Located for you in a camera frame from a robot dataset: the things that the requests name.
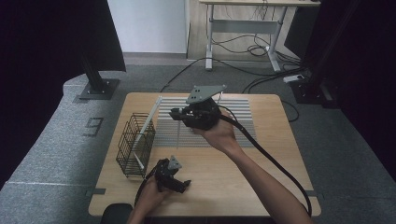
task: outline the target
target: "black stand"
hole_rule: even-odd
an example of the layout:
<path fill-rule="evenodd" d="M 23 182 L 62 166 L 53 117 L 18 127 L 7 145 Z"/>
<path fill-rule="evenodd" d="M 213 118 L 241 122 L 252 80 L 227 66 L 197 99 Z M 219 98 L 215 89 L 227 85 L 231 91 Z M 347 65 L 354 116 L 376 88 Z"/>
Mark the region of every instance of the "black stand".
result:
<path fill-rule="evenodd" d="M 92 67 L 85 52 L 81 52 L 80 60 L 89 83 L 85 86 L 79 99 L 110 100 L 120 81 L 118 79 L 102 79 L 99 72 Z"/>
<path fill-rule="evenodd" d="M 312 85 L 309 82 L 291 82 L 290 87 L 297 104 L 321 105 L 324 101 L 323 93 L 312 90 Z"/>

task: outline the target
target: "human arm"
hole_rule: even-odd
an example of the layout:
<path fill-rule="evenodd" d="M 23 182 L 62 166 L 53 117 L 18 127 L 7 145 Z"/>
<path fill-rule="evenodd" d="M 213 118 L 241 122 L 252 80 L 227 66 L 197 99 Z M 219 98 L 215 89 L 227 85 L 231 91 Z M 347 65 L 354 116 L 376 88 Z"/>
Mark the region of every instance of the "human arm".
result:
<path fill-rule="evenodd" d="M 158 191 L 155 177 L 148 179 L 146 186 L 140 194 L 139 200 L 129 215 L 127 224 L 142 224 L 145 216 L 154 210 L 172 192 L 170 189 L 163 188 L 162 192 Z"/>
<path fill-rule="evenodd" d="M 235 139 L 232 124 L 220 120 L 209 131 L 194 131 L 236 164 L 276 223 L 313 223 L 297 198 L 245 154 Z"/>

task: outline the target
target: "black cable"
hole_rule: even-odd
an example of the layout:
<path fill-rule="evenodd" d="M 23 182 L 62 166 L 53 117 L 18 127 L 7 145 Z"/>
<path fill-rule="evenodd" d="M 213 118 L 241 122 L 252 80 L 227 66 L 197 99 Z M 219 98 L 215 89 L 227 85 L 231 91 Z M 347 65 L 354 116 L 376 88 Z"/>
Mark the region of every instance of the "black cable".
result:
<path fill-rule="evenodd" d="M 232 20 L 233 18 L 231 18 L 231 16 L 228 14 L 228 8 L 227 8 L 227 5 L 224 5 L 225 6 L 225 12 L 227 13 L 227 16 Z"/>
<path fill-rule="evenodd" d="M 264 21 L 268 10 L 268 0 L 263 0 L 262 5 L 257 6 L 257 8 L 259 9 L 259 16 L 261 16 L 262 21 Z"/>
<path fill-rule="evenodd" d="M 140 194 L 142 193 L 143 188 L 146 186 L 146 183 L 148 182 L 149 178 L 152 177 L 155 174 L 155 171 L 157 170 L 157 167 L 159 165 L 159 162 L 152 168 L 152 170 L 148 173 L 148 175 L 145 176 L 143 179 L 143 182 L 140 184 L 139 189 L 137 190 L 136 196 L 134 197 L 134 206 L 136 206 L 137 201 L 139 201 Z"/>
<path fill-rule="evenodd" d="M 254 43 L 256 44 L 256 45 L 258 45 L 258 46 L 262 46 L 262 45 L 260 45 L 259 43 L 257 43 L 257 40 L 256 39 L 260 39 L 261 41 L 263 41 L 265 44 L 267 44 L 268 46 L 270 46 L 270 43 L 268 43 L 266 40 L 264 40 L 264 39 L 262 39 L 261 37 L 259 37 L 257 34 L 255 34 L 254 35 Z"/>
<path fill-rule="evenodd" d="M 205 27 L 206 27 L 206 39 L 209 38 L 209 36 L 208 36 L 208 34 L 207 34 L 207 12 L 208 12 L 208 9 L 209 9 L 209 6 L 206 6 L 206 24 L 205 24 Z M 246 37 L 246 36 L 254 36 L 254 42 L 256 43 L 256 45 L 252 45 L 252 46 L 247 47 L 247 50 L 236 51 L 236 50 L 227 49 L 226 47 L 224 47 L 223 45 L 221 45 L 221 44 L 223 44 L 223 43 L 228 43 L 228 42 L 234 41 L 234 40 L 236 40 L 236 39 L 238 39 L 238 38 Z M 232 39 L 229 39 L 229 40 L 225 40 L 225 41 L 220 41 L 220 42 L 219 42 L 219 41 L 215 41 L 215 40 L 213 39 L 213 37 L 212 37 L 212 39 L 211 39 L 210 41 L 212 41 L 212 44 L 213 44 L 213 45 L 220 46 L 220 47 L 224 48 L 225 50 L 227 50 L 227 51 L 229 51 L 229 52 L 231 52 L 231 53 L 250 53 L 251 55 L 253 55 L 253 56 L 255 56 L 255 57 L 262 57 L 262 56 L 266 55 L 268 52 L 267 52 L 267 50 L 266 50 L 265 47 L 259 45 L 259 44 L 256 42 L 256 38 L 259 38 L 260 40 L 262 40 L 263 42 L 265 42 L 266 44 L 268 44 L 267 41 L 265 41 L 264 39 L 262 39 L 262 38 L 260 38 L 260 37 L 257 37 L 257 35 L 240 35 L 240 36 L 238 36 L 238 37 L 235 37 L 235 38 L 232 38 Z M 264 53 L 261 53 L 261 54 L 254 53 L 254 50 L 257 50 L 257 49 L 262 49 L 262 50 L 264 50 Z"/>
<path fill-rule="evenodd" d="M 257 12 L 258 9 L 259 9 L 259 7 L 256 7 L 254 9 L 253 15 L 251 15 L 251 17 L 249 18 L 250 21 L 256 16 L 256 12 Z"/>
<path fill-rule="evenodd" d="M 224 115 L 219 115 L 219 118 L 231 123 L 237 129 L 239 129 L 239 131 L 251 142 L 251 144 L 253 144 L 254 147 L 256 147 L 262 153 L 262 155 L 264 155 L 271 163 L 273 163 L 276 166 L 276 168 L 278 168 L 297 186 L 300 192 L 304 195 L 306 204 L 308 206 L 307 208 L 305 208 L 305 210 L 308 213 L 308 215 L 311 217 L 312 216 L 311 201 L 309 200 L 309 197 L 306 194 L 305 189 L 303 188 L 303 186 L 301 186 L 298 180 L 291 173 L 289 173 L 277 160 L 275 160 L 267 151 L 265 151 L 265 149 L 262 148 L 262 146 L 260 146 L 259 143 L 257 143 L 257 141 L 250 135 L 250 133 L 240 123 Z"/>
<path fill-rule="evenodd" d="M 233 115 L 233 119 L 238 122 L 238 119 L 236 118 L 235 114 L 233 113 L 233 111 L 231 111 L 231 109 L 227 108 L 224 105 L 219 105 L 219 107 L 226 109 L 228 112 L 230 112 L 231 115 Z"/>
<path fill-rule="evenodd" d="M 271 18 L 271 21 L 273 21 L 273 20 L 274 20 L 275 9 L 276 9 L 276 7 L 274 7 L 274 10 L 273 10 L 273 16 L 272 16 L 272 18 Z"/>
<path fill-rule="evenodd" d="M 248 73 L 248 74 L 251 74 L 251 75 L 255 75 L 255 76 L 261 76 L 261 77 L 273 77 L 273 76 L 277 76 L 277 74 L 270 74 L 270 75 L 267 75 L 267 74 L 259 74 L 259 73 L 249 72 L 249 71 L 247 71 L 247 70 L 244 70 L 244 69 L 241 69 L 241 68 L 232 66 L 232 65 L 230 65 L 230 64 L 227 64 L 227 63 L 225 63 L 225 62 L 222 62 L 222 61 L 217 60 L 217 59 L 214 59 L 214 58 L 201 58 L 201 59 L 198 59 L 198 60 L 196 60 L 196 61 L 190 63 L 190 64 L 187 65 L 185 68 L 183 68 L 180 72 L 178 72 L 174 77 L 172 77 L 172 78 L 163 86 L 163 88 L 160 90 L 160 92 L 163 92 L 163 90 L 165 90 L 165 88 L 168 87 L 169 84 L 170 84 L 173 80 L 175 80 L 178 76 L 180 76 L 180 74 L 182 74 L 184 71 L 186 71 L 186 70 L 187 70 L 189 67 L 191 67 L 193 64 L 198 63 L 198 62 L 201 61 L 201 60 L 206 60 L 206 59 L 211 59 L 211 60 L 216 61 L 216 62 L 218 62 L 218 63 L 223 63 L 223 64 L 225 64 L 225 65 L 227 65 L 227 66 L 229 66 L 229 67 L 231 67 L 231 68 L 233 68 L 233 69 L 236 69 L 236 70 L 238 70 L 238 71 L 241 71 L 241 72 L 244 72 L 244 73 Z"/>
<path fill-rule="evenodd" d="M 298 65 L 300 65 L 300 63 L 301 63 L 300 59 L 293 58 L 293 57 L 291 57 L 289 55 L 286 55 L 284 53 L 281 53 L 279 51 L 276 51 L 276 55 L 283 62 L 295 63 L 295 64 L 298 64 Z"/>
<path fill-rule="evenodd" d="M 273 80 L 273 79 L 276 79 L 276 78 L 279 78 L 279 77 L 284 77 L 284 76 L 287 76 L 287 75 L 290 75 L 290 74 L 295 74 L 295 73 L 298 73 L 298 72 L 301 72 L 301 71 L 304 71 L 304 70 L 305 70 L 304 67 L 299 67 L 299 68 L 296 68 L 296 69 L 291 69 L 291 70 L 289 70 L 289 71 L 284 71 L 284 72 L 281 72 L 281 73 L 277 73 L 277 74 L 275 74 L 275 75 L 272 76 L 272 77 L 268 77 L 268 78 L 264 78 L 264 77 L 257 78 L 257 79 L 255 79 L 255 80 L 253 80 L 252 82 L 250 82 L 250 83 L 242 90 L 242 93 L 245 93 L 246 90 L 247 90 L 247 93 L 250 93 L 250 91 L 251 91 L 251 89 L 252 89 L 253 87 L 255 87 L 255 86 L 257 86 L 257 85 L 259 85 L 259 84 L 261 84 L 261 83 L 263 83 L 263 82 L 270 81 L 270 80 Z"/>
<path fill-rule="evenodd" d="M 287 102 L 287 101 L 284 101 L 284 100 L 280 100 L 280 101 L 281 101 L 282 103 L 284 103 L 284 104 L 287 104 L 287 105 L 291 106 L 291 108 L 293 108 L 294 111 L 295 111 L 296 114 L 297 114 L 296 118 L 294 118 L 294 119 L 289 119 L 289 123 L 292 123 L 292 122 L 296 121 L 296 120 L 300 117 L 300 113 L 298 112 L 298 109 L 297 109 L 294 105 L 292 105 L 291 103 L 289 103 L 289 102 Z"/>

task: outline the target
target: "wire basket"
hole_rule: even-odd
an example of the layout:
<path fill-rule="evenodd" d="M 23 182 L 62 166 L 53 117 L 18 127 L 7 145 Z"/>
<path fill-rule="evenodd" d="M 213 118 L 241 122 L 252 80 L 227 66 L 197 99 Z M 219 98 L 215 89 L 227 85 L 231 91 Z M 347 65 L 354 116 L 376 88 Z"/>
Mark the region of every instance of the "wire basket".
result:
<path fill-rule="evenodd" d="M 146 130 L 140 133 L 148 116 L 149 114 L 133 113 L 129 121 L 126 122 L 122 132 L 116 161 L 127 177 L 141 175 L 144 178 L 146 175 L 149 155 L 155 136 L 152 120 Z"/>

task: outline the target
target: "black base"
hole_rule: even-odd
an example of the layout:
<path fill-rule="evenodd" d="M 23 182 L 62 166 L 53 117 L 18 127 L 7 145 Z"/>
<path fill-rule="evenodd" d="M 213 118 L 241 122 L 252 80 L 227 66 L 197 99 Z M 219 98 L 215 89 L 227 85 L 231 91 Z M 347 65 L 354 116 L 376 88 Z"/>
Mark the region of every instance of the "black base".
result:
<path fill-rule="evenodd" d="M 321 105 L 324 102 L 323 93 L 311 93 L 307 91 L 308 83 L 290 82 L 294 98 L 297 104 Z"/>
<path fill-rule="evenodd" d="M 328 109 L 338 109 L 337 90 L 331 82 L 323 81 L 318 92 L 309 91 L 309 83 L 291 82 L 290 87 L 293 91 L 297 104 L 322 105 Z"/>
<path fill-rule="evenodd" d="M 88 83 L 85 86 L 84 91 L 79 96 L 80 100 L 111 100 L 114 91 L 119 85 L 118 79 L 106 79 L 103 78 L 104 87 L 101 91 L 94 91 L 91 88 L 91 84 Z"/>

